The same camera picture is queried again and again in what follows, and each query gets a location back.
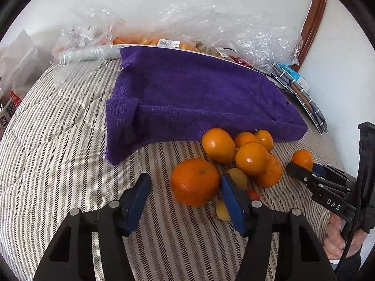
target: human hand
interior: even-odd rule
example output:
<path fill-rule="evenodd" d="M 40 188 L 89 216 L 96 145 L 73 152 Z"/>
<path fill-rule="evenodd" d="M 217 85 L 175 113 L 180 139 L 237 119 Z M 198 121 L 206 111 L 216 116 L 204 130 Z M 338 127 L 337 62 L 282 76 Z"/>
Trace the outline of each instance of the human hand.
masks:
<path fill-rule="evenodd" d="M 340 229 L 342 227 L 342 220 L 340 217 L 331 213 L 329 216 L 329 223 L 326 228 L 326 238 L 324 239 L 323 248 L 327 254 L 328 259 L 340 259 L 345 248 L 345 240 L 342 238 Z M 362 246 L 367 233 L 362 229 L 356 230 L 349 252 L 346 257 L 355 255 Z"/>

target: striped fabric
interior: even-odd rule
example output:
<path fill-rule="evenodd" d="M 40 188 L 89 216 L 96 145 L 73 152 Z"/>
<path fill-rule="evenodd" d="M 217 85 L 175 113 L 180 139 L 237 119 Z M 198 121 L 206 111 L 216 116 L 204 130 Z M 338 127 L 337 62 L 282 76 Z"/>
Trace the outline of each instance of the striped fabric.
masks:
<path fill-rule="evenodd" d="M 124 238 L 135 279 L 234 280 L 247 239 L 230 222 L 218 220 L 211 204 L 184 206 L 174 200 L 169 187 L 178 163 L 193 157 L 207 159 L 200 143 L 149 144 L 119 166 L 105 160 L 105 102 L 119 64 L 120 60 L 107 60 L 88 75 L 89 62 L 82 62 L 59 89 L 49 68 L 16 111 L 0 143 L 1 254 L 20 280 L 31 281 L 69 209 L 101 208 L 132 187 L 141 172 L 147 172 L 153 182 L 151 195 L 138 228 Z M 331 141 L 305 119 L 310 126 L 305 136 L 276 144 L 273 153 L 285 166 L 296 150 L 305 148 L 316 162 L 342 168 Z M 216 167 L 221 173 L 230 168 Z M 323 239 L 328 212 L 311 200 L 303 184 L 284 172 L 274 187 L 253 189 L 272 209 L 301 209 Z M 92 241 L 97 280 L 104 280 L 97 234 Z M 275 235 L 267 280 L 275 276 L 277 254 Z"/>

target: purple cloth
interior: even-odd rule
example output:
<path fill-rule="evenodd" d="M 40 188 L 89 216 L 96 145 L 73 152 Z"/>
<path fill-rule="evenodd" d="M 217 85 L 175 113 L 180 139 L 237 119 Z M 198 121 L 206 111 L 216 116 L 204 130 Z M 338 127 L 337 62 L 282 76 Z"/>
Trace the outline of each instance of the purple cloth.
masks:
<path fill-rule="evenodd" d="M 199 141 L 218 127 L 232 137 L 269 131 L 294 141 L 307 125 L 263 74 L 207 55 L 153 46 L 121 49 L 124 68 L 106 103 L 107 160 L 119 164 L 157 141 Z"/>

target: red tomato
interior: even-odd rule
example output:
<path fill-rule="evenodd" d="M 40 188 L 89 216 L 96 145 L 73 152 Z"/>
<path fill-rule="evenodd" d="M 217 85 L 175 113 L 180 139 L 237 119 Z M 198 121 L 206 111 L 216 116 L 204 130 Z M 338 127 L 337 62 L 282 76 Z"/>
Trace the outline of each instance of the red tomato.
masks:
<path fill-rule="evenodd" d="M 255 190 L 246 191 L 252 201 L 260 201 L 260 195 Z"/>

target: wooden trim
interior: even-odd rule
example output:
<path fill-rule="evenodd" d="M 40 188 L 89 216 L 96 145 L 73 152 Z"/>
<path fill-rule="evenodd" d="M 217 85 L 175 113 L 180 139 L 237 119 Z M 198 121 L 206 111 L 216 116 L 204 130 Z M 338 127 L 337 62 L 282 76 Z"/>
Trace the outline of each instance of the wooden trim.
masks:
<path fill-rule="evenodd" d="M 326 9 L 327 0 L 312 0 L 309 13 L 307 14 L 306 21 L 303 25 L 301 36 L 302 36 L 302 49 L 298 57 L 299 65 L 293 65 L 292 69 L 296 72 L 300 69 L 303 61 L 305 60 L 307 53 L 310 50 L 311 44 L 314 41 L 316 32 L 319 29 L 322 21 L 324 10 Z"/>

